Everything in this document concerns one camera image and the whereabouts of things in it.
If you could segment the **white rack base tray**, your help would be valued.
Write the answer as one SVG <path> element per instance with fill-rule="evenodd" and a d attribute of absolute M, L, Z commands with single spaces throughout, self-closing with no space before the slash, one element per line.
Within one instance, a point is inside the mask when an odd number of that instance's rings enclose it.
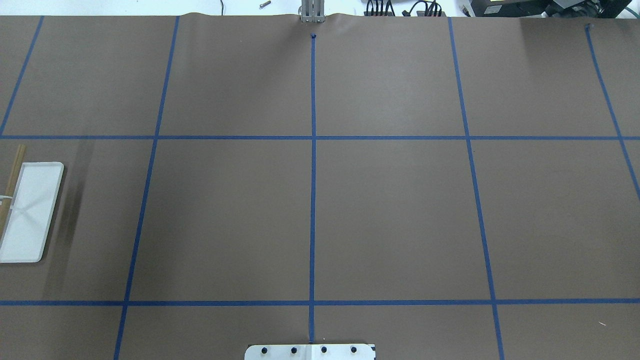
<path fill-rule="evenodd" d="M 42 259 L 65 166 L 23 162 L 1 237 L 2 264 L 35 264 Z"/>

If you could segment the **wooden rack bar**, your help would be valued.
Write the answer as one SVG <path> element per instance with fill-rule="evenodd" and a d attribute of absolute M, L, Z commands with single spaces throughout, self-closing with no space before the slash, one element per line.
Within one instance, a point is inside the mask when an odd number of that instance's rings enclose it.
<path fill-rule="evenodd" d="M 7 180 L 5 192 L 1 196 L 0 235 L 3 235 L 7 222 L 9 221 L 10 207 L 14 198 L 16 187 L 18 186 L 19 174 L 22 169 L 25 155 L 26 145 L 20 144 L 17 148 L 16 155 L 14 156 L 14 161 L 9 172 L 9 179 Z"/>

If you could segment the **brown paper table cover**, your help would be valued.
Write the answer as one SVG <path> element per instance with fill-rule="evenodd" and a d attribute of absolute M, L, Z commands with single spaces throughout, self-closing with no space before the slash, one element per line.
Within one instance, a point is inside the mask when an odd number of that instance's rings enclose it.
<path fill-rule="evenodd" d="M 639 358 L 639 21 L 2 16 L 3 360 Z"/>

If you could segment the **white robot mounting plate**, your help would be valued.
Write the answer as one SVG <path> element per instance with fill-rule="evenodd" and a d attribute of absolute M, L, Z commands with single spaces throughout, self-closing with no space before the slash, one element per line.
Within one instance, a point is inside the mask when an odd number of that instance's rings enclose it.
<path fill-rule="evenodd" d="M 254 344 L 247 347 L 245 360 L 375 360 L 374 344 Z"/>

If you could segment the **aluminium frame post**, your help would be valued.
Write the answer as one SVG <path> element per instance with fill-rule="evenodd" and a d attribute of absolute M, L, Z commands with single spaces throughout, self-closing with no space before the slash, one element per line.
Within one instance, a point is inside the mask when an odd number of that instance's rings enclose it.
<path fill-rule="evenodd" d="M 326 21 L 325 1 L 302 0 L 299 16 L 302 23 L 324 23 Z"/>

